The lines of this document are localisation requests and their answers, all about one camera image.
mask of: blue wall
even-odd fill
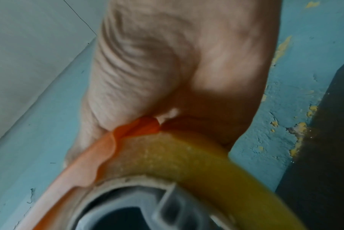
[[[297,137],[286,128],[308,123],[337,69],[344,64],[344,0],[287,0],[279,43],[292,36],[271,68],[266,100],[230,158],[275,190],[293,161]],[[62,169],[78,128],[93,45],[87,47],[0,140],[0,229],[13,229]],[[277,121],[274,127],[271,122]],[[35,189],[31,199],[31,189]]]

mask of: skin crease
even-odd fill
[[[259,107],[281,0],[112,0],[65,166],[141,116],[230,150]]]

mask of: wrinkled skin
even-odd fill
[[[112,0],[65,165],[141,116],[230,149],[259,107],[280,0]]]

